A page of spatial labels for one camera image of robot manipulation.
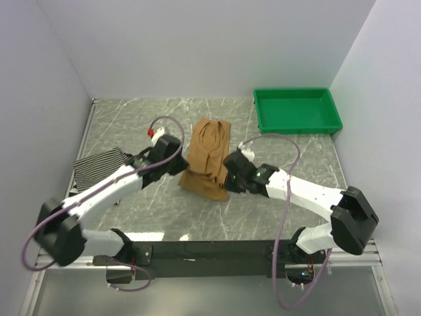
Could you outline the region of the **tan tank top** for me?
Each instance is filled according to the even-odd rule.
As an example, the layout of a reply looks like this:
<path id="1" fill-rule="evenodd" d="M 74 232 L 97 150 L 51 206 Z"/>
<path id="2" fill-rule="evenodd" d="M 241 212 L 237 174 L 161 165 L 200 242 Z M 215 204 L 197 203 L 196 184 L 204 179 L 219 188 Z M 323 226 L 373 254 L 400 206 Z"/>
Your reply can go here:
<path id="1" fill-rule="evenodd" d="M 190 192 L 213 201 L 227 201 L 224 188 L 227 168 L 223 160 L 228 156 L 231 123 L 202 117 L 193 127 L 187 161 L 179 185 Z"/>

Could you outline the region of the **thin striped tank top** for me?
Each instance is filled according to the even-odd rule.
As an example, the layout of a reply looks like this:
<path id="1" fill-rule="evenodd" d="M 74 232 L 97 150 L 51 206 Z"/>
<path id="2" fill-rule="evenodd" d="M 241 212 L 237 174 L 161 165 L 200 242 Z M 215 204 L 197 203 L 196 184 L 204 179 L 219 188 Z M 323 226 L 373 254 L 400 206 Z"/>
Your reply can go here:
<path id="1" fill-rule="evenodd" d="M 74 162 L 74 186 L 82 193 L 117 171 L 132 155 L 119 147 Z"/>

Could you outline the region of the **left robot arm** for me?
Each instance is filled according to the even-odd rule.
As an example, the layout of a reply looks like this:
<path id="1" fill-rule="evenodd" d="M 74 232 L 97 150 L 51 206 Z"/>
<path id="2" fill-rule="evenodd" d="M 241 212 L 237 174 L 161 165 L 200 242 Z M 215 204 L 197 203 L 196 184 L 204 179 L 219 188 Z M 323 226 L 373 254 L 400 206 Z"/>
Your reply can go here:
<path id="1" fill-rule="evenodd" d="M 95 214 L 160 180 L 164 174 L 176 175 L 187 169 L 181 140 L 163 134 L 154 136 L 152 143 L 81 194 L 63 201 L 51 198 L 42 204 L 34 240 L 54 263 L 64 267 L 82 255 L 107 256 L 118 265 L 136 262 L 133 242 L 121 230 L 100 232 L 86 226 Z"/>

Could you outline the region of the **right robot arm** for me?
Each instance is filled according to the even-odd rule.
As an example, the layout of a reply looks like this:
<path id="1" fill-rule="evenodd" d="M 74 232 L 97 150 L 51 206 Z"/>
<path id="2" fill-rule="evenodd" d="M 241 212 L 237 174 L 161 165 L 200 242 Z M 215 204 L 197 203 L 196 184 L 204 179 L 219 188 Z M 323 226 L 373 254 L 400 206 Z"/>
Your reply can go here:
<path id="1" fill-rule="evenodd" d="M 241 151 L 223 161 L 228 173 L 225 188 L 230 192 L 259 194 L 290 201 L 326 220 L 316 227 L 302 227 L 292 238 L 280 241 L 278 261 L 298 264 L 330 248 L 361 255 L 379 218 L 364 194 L 356 187 L 328 188 L 295 176 L 278 167 L 256 167 Z"/>

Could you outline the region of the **black base beam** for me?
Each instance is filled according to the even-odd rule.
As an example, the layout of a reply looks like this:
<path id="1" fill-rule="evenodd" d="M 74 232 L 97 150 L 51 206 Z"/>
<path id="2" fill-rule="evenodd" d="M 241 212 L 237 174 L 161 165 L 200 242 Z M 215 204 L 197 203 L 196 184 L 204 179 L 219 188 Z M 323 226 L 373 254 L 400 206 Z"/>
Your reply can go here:
<path id="1" fill-rule="evenodd" d="M 120 261 L 156 278 L 272 276 L 273 240 L 134 242 Z"/>

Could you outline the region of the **green plastic bin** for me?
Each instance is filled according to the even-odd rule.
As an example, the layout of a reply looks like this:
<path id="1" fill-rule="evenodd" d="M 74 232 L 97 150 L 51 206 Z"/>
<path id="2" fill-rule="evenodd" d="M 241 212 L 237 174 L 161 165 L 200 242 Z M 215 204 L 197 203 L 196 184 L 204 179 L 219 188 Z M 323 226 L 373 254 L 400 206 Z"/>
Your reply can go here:
<path id="1" fill-rule="evenodd" d="M 335 134 L 343 128 L 327 88 L 255 89 L 254 102 L 263 134 Z"/>

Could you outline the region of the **aluminium left side rail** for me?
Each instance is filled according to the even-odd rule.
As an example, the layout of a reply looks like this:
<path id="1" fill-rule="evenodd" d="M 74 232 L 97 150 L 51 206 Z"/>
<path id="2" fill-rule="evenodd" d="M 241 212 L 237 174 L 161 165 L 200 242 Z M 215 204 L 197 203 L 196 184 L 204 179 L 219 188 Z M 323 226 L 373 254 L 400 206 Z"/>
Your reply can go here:
<path id="1" fill-rule="evenodd" d="M 87 135 L 89 133 L 89 130 L 90 130 L 90 127 L 91 127 L 91 122 L 93 120 L 93 116 L 95 114 L 98 102 L 99 102 L 99 98 L 93 98 L 91 100 L 91 103 L 90 103 L 90 106 L 89 106 L 89 113 L 88 113 L 87 119 L 86 119 L 86 121 L 83 125 L 83 132 L 82 132 L 82 135 L 81 135 L 81 137 L 79 139 L 79 142 L 78 142 L 78 147 L 77 147 L 78 150 L 77 150 L 77 153 L 76 153 L 76 157 L 73 158 L 73 161 L 78 160 L 82 156 L 82 152 L 83 152 L 83 150 L 85 148 L 85 144 L 86 144 L 86 138 L 87 138 Z M 69 178 L 69 181 L 68 181 L 68 184 L 67 184 L 67 187 L 66 187 L 66 191 L 65 191 L 64 196 L 63 196 L 64 199 L 66 199 L 69 196 L 69 193 L 70 193 L 70 191 L 72 189 L 72 186 L 74 184 L 73 162 L 71 162 L 70 167 L 71 167 L 71 170 L 70 170 L 71 173 L 70 173 L 70 178 Z"/>

